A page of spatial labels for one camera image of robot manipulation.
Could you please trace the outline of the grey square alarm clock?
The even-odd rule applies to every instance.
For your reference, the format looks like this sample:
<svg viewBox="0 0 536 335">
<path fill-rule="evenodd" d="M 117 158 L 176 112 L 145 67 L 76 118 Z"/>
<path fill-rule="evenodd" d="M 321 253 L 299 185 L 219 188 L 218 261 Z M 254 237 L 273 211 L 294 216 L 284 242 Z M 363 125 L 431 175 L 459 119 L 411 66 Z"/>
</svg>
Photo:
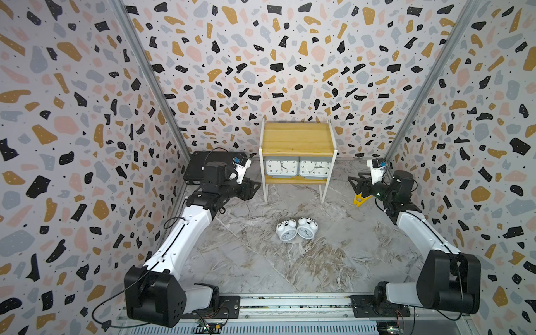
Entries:
<svg viewBox="0 0 536 335">
<path fill-rule="evenodd" d="M 291 156 L 269 156 L 265 161 L 266 175 L 274 178 L 291 178 L 299 174 L 300 159 Z"/>
<path fill-rule="evenodd" d="M 299 176 L 307 179 L 326 179 L 330 176 L 332 159 L 330 157 L 301 157 Z"/>
</svg>

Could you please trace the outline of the white twin-bell clock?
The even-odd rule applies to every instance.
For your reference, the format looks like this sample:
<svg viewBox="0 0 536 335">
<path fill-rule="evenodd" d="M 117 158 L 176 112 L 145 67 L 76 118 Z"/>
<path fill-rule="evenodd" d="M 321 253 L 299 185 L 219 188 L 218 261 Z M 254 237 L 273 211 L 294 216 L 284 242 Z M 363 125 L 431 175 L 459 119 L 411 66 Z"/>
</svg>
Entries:
<svg viewBox="0 0 536 335">
<path fill-rule="evenodd" d="M 293 240 L 297 236 L 297 222 L 294 219 L 285 220 L 276 226 L 276 234 L 283 242 Z"/>
<path fill-rule="evenodd" d="M 318 231 L 318 224 L 311 218 L 301 217 L 297 222 L 297 234 L 306 240 L 312 240 Z"/>
</svg>

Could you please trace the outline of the wooden two-tier shelf white frame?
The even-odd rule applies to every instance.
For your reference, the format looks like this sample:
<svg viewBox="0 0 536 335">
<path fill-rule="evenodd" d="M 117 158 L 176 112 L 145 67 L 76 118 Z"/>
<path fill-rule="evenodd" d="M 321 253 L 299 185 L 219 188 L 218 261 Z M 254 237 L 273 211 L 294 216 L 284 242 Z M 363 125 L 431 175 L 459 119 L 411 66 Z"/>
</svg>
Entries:
<svg viewBox="0 0 536 335">
<path fill-rule="evenodd" d="M 262 174 L 263 197 L 268 199 L 270 184 L 311 184 L 319 187 L 320 202 L 324 203 L 338 154 L 334 129 L 330 121 L 326 123 L 268 122 L 261 126 L 258 150 Z M 331 174 L 326 179 L 304 177 L 274 178 L 266 175 L 265 161 L 269 156 L 330 157 Z"/>
</svg>

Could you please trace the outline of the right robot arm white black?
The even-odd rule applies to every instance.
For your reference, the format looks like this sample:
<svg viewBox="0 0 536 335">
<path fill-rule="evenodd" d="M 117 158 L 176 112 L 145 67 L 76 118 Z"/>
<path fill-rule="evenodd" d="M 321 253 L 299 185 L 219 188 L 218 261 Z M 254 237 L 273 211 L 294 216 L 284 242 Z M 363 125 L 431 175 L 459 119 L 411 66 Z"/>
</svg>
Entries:
<svg viewBox="0 0 536 335">
<path fill-rule="evenodd" d="M 450 244 L 428 222 L 411 200 L 416 182 L 403 170 L 394 172 L 389 183 L 374 181 L 364 173 L 349 177 L 356 195 L 372 196 L 380 209 L 402 230 L 424 258 L 416 281 L 380 282 L 374 290 L 372 307 L 376 312 L 395 307 L 420 307 L 460 315 L 480 309 L 481 263 L 472 254 Z"/>
</svg>

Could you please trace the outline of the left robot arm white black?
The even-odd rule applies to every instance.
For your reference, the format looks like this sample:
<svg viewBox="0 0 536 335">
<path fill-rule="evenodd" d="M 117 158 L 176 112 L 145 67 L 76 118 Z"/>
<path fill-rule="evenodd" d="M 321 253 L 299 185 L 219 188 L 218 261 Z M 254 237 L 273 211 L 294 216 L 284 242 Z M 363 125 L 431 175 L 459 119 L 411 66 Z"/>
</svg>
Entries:
<svg viewBox="0 0 536 335">
<path fill-rule="evenodd" d="M 132 267 L 124 277 L 130 319 L 174 327 L 185 314 L 219 310 L 217 286 L 197 283 L 183 288 L 180 274 L 196 242 L 229 200 L 250 200 L 260 188 L 258 181 L 245 176 L 250 166 L 247 157 L 204 164 L 202 181 L 186 199 L 166 241 L 142 267 Z"/>
</svg>

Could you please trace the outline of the yellow plastic triangle tool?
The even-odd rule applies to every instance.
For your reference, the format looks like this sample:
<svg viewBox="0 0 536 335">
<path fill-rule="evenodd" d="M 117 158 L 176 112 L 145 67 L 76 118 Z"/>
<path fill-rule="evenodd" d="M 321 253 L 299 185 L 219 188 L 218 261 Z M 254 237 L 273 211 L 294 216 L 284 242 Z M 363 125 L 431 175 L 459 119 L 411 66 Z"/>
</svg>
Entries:
<svg viewBox="0 0 536 335">
<path fill-rule="evenodd" d="M 363 197 L 361 194 L 355 195 L 353 200 L 353 205 L 356 207 L 361 207 L 368 199 L 371 198 L 371 195 Z"/>
</svg>

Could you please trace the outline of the black case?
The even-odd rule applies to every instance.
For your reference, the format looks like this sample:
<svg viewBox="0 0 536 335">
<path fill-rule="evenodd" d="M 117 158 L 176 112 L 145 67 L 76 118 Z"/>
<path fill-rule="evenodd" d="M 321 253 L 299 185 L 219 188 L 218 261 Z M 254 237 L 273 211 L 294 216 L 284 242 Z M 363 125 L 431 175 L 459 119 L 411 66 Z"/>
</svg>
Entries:
<svg viewBox="0 0 536 335">
<path fill-rule="evenodd" d="M 234 159 L 247 158 L 248 155 L 245 152 L 226 152 L 223 150 L 215 150 L 213 152 L 197 151 L 191 155 L 191 160 L 184 173 L 184 181 L 186 185 L 200 185 L 204 180 L 204 173 L 202 171 L 206 163 L 212 161 L 224 162 L 228 165 L 234 163 Z"/>
</svg>

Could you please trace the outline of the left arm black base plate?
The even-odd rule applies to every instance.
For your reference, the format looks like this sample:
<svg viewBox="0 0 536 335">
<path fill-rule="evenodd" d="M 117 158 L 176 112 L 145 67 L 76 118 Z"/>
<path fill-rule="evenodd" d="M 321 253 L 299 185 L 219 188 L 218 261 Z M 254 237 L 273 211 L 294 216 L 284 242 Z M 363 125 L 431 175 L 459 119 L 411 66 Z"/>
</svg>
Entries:
<svg viewBox="0 0 536 335">
<path fill-rule="evenodd" d="M 207 308 L 184 314 L 182 319 L 237 319 L 240 313 L 240 296 L 224 295 L 213 298 Z"/>
</svg>

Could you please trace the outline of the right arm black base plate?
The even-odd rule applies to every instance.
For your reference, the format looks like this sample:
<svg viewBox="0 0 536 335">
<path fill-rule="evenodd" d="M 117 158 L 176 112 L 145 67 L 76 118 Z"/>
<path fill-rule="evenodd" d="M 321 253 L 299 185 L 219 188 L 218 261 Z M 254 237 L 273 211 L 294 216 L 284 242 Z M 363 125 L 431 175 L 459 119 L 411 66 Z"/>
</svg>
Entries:
<svg viewBox="0 0 536 335">
<path fill-rule="evenodd" d="M 410 316 L 407 306 L 392 304 L 388 301 L 377 302 L 373 295 L 351 295 L 350 306 L 355 318 L 396 318 Z"/>
</svg>

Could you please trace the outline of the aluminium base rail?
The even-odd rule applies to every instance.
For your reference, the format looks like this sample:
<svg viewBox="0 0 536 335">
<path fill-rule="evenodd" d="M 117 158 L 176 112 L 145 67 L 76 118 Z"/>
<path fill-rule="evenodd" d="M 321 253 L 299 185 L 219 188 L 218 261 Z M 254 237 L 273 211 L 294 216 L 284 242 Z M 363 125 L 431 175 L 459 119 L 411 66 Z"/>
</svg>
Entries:
<svg viewBox="0 0 536 335">
<path fill-rule="evenodd" d="M 174 327 L 138 326 L 125 313 L 119 334 L 477 334 L 468 316 L 408 307 L 403 318 L 355 318 L 351 295 L 368 293 L 238 294 L 237 319 L 181 319 Z"/>
</svg>

